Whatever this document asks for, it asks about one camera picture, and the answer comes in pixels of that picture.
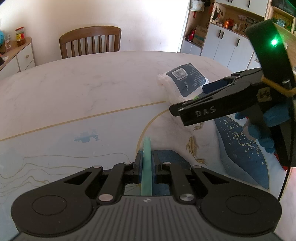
hand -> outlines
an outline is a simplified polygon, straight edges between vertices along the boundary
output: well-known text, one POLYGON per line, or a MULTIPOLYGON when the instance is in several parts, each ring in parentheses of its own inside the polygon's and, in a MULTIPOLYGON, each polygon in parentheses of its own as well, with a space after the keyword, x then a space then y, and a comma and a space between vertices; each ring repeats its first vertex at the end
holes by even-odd
MULTIPOLYGON (((237 120, 243 119, 245 117, 246 116, 242 115, 240 112, 235 114, 235 118, 237 120)), ((263 119, 268 127, 276 126, 286 122, 290 119, 288 104, 283 103, 273 106, 263 114, 263 119)), ((251 137, 258 139, 259 144, 265 148, 267 153, 275 152, 274 140, 270 136, 264 136, 263 132, 258 126, 249 123, 247 131, 248 133, 245 133, 245 135, 248 136, 249 134, 251 137)))

fish illustration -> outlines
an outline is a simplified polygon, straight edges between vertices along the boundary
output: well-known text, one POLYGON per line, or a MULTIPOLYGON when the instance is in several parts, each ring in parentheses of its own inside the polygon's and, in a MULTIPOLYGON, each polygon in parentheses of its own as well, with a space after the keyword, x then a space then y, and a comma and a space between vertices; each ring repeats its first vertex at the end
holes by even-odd
POLYGON ((199 126, 195 126, 195 127, 194 127, 194 131, 195 131, 195 130, 199 130, 199 129, 201 129, 202 126, 203 126, 203 122, 199 123, 199 126))
POLYGON ((91 135, 85 131, 83 133, 80 134, 80 137, 76 137, 74 139, 74 141, 81 141, 82 143, 86 143, 86 142, 89 142, 90 141, 90 138, 94 138, 96 141, 100 140, 99 139, 99 135, 96 133, 95 130, 92 131, 91 135))
POLYGON ((189 149, 189 153, 194 157, 194 159, 202 164, 206 164, 205 161, 203 159, 197 159, 196 153, 197 153, 197 145, 195 144, 195 140, 194 137, 190 137, 189 138, 189 142, 186 145, 186 149, 189 149))

wooden chair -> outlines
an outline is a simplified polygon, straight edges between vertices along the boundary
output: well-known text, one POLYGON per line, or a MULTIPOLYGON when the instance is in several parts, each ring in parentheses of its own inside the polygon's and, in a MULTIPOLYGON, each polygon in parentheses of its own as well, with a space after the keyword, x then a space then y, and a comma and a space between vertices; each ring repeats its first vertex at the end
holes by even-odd
POLYGON ((96 53, 95 36, 98 36, 98 49, 102 53, 102 36, 106 37, 106 52, 109 52, 109 35, 115 35, 114 38, 114 51, 119 51, 121 29, 113 26, 93 26, 86 28, 79 28, 67 32, 59 38, 59 45, 61 48, 62 58, 68 58, 66 43, 71 42, 72 57, 75 57, 74 40, 78 40, 78 55, 82 55, 80 39, 85 42, 85 54, 89 54, 89 47, 87 38, 91 37, 92 53, 96 53))

green led light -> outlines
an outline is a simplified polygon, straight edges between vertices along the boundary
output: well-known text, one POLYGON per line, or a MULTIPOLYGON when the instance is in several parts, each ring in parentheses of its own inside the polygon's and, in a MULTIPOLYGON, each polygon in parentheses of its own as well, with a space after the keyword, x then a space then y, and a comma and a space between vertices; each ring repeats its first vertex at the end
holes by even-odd
POLYGON ((278 42, 279 42, 279 41, 278 41, 277 39, 273 39, 272 42, 271 42, 271 44, 274 46, 274 45, 277 45, 278 42))

printed label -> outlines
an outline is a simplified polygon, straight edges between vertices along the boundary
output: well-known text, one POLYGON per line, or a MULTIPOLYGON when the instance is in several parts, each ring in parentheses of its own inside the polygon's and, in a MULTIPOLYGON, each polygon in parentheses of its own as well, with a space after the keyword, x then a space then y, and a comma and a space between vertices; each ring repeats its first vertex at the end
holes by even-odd
POLYGON ((212 106, 209 110, 207 109, 204 109, 203 111, 198 110, 195 113, 197 117, 200 117, 202 115, 208 115, 210 113, 215 113, 215 112, 216 112, 215 106, 212 106))
POLYGON ((175 82, 183 97, 205 84, 205 77, 191 63, 181 65, 166 75, 175 82))
POLYGON ((258 90, 257 99, 259 102, 271 101, 270 87, 265 87, 258 90))
POLYGON ((17 34, 17 41, 21 41, 24 38, 25 38, 24 34, 17 34))

